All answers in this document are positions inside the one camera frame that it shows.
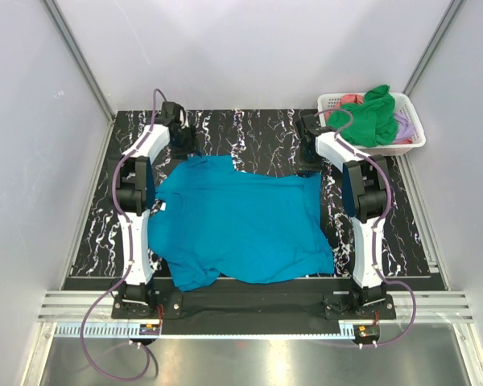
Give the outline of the aluminium frame post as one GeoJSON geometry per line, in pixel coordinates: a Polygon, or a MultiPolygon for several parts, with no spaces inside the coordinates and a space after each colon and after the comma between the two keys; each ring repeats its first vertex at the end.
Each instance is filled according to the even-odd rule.
{"type": "Polygon", "coordinates": [[[86,60],[74,34],[72,33],[68,21],[64,17],[63,12],[58,5],[58,2],[54,0],[41,0],[40,2],[43,5],[43,8],[47,11],[47,14],[56,28],[62,42],[64,43],[68,54],[71,56],[78,72],[87,85],[94,100],[97,102],[97,105],[105,116],[105,119],[108,122],[112,122],[116,117],[116,113],[111,108],[104,92],[101,90],[101,87],[88,64],[88,61],[86,60]]]}
{"type": "Polygon", "coordinates": [[[427,43],[427,46],[424,48],[422,55],[420,56],[405,88],[402,91],[405,95],[410,96],[414,92],[431,60],[435,57],[446,35],[451,29],[453,23],[457,20],[466,3],[466,0],[451,0],[449,2],[448,7],[438,22],[433,34],[431,35],[431,38],[427,43]]]}

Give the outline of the blue t shirt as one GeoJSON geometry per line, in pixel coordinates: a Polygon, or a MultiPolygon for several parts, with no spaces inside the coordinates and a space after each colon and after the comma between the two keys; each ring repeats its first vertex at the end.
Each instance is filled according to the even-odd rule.
{"type": "Polygon", "coordinates": [[[237,171],[228,155],[192,157],[156,190],[164,205],[148,222],[148,247],[190,291],[224,275],[272,284],[331,275],[334,258],[320,228],[322,178],[237,171]]]}

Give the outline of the right aluminium frame post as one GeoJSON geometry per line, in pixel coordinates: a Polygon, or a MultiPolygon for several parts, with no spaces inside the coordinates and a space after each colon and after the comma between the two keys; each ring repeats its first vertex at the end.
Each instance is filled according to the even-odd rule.
{"type": "Polygon", "coordinates": [[[410,96],[414,92],[431,60],[435,57],[446,35],[451,29],[453,23],[457,20],[466,3],[466,0],[451,0],[449,2],[448,7],[438,22],[433,34],[431,35],[431,38],[427,43],[427,46],[424,48],[422,55],[420,56],[405,88],[402,91],[405,95],[410,96]]]}

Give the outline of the pink t shirt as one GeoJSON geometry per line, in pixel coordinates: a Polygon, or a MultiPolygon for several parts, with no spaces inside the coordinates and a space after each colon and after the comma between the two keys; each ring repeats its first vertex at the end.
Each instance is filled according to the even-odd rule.
{"type": "MultiPolygon", "coordinates": [[[[356,93],[344,94],[341,99],[334,105],[335,109],[341,109],[343,105],[361,105],[364,102],[364,96],[356,93]]],[[[337,119],[346,118],[350,116],[344,112],[329,111],[324,114],[324,119],[328,121],[331,116],[335,114],[337,119]]]]}

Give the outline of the lilac t shirt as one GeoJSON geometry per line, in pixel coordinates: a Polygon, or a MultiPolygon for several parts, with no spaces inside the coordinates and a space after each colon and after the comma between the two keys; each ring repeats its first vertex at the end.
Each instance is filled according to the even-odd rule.
{"type": "Polygon", "coordinates": [[[394,113],[394,119],[398,124],[398,132],[393,140],[394,145],[411,144],[415,134],[415,125],[401,113],[394,113]]]}

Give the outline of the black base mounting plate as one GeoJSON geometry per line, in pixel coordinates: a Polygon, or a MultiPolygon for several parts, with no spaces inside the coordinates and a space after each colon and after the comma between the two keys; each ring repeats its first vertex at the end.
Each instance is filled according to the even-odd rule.
{"type": "Polygon", "coordinates": [[[163,319],[165,335],[326,335],[341,331],[339,322],[382,322],[396,317],[384,285],[357,289],[352,280],[300,278],[251,285],[221,278],[189,292],[168,279],[156,279],[142,302],[122,286],[114,298],[114,319],[163,319]]]}

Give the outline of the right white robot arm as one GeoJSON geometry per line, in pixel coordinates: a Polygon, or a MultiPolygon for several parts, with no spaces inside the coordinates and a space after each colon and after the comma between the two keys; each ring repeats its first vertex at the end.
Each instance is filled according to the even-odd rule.
{"type": "Polygon", "coordinates": [[[349,144],[340,130],[322,127],[317,114],[295,122],[299,136],[298,175],[321,172],[329,162],[342,174],[342,204],[351,220],[355,262],[352,287],[345,298],[326,309],[357,318],[374,318],[387,309],[386,283],[382,278],[382,235],[391,206],[387,162],[349,144]]]}

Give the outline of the left aluminium frame post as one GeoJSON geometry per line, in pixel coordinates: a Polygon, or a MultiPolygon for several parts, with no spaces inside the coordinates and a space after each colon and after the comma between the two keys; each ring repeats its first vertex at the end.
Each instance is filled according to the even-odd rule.
{"type": "Polygon", "coordinates": [[[112,122],[116,117],[116,113],[111,108],[104,92],[101,90],[101,87],[88,64],[88,61],[86,60],[74,34],[72,33],[68,21],[64,17],[63,12],[58,5],[58,2],[54,0],[41,0],[40,2],[43,5],[43,8],[47,11],[47,14],[56,28],[62,42],[64,43],[68,54],[71,56],[78,72],[87,85],[94,100],[97,102],[97,105],[105,116],[105,119],[108,122],[112,122]]]}

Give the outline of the aluminium rail bar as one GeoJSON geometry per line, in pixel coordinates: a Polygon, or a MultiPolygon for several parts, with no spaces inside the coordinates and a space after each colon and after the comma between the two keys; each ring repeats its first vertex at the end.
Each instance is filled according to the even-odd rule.
{"type": "MultiPolygon", "coordinates": [[[[396,317],[381,323],[405,324],[432,322],[471,322],[472,315],[465,296],[459,292],[417,292],[403,291],[389,293],[394,301],[396,317]]],[[[100,300],[92,291],[50,291],[45,294],[37,319],[40,322],[162,322],[161,317],[145,319],[114,319],[114,300],[107,296],[100,300]]]]}

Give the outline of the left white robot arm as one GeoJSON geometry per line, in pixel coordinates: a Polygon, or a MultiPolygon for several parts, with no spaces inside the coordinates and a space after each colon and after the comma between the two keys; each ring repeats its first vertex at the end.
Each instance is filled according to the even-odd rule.
{"type": "Polygon", "coordinates": [[[125,150],[112,169],[111,199],[122,232],[124,266],[114,285],[113,318],[152,318],[162,311],[158,304],[148,247],[148,220],[155,202],[152,163],[164,148],[174,158],[197,153],[196,129],[185,109],[164,101],[139,138],[125,150]]]}

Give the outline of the green t shirt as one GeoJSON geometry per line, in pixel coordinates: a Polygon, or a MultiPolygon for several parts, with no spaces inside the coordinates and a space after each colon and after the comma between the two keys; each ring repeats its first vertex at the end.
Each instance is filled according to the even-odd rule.
{"type": "MultiPolygon", "coordinates": [[[[341,131],[341,136],[351,145],[375,146],[390,145],[398,132],[398,124],[394,119],[395,99],[390,95],[390,86],[377,86],[365,93],[361,105],[343,105],[352,114],[353,122],[341,131]]],[[[333,114],[326,121],[334,129],[347,126],[349,119],[337,119],[333,114]]]]}

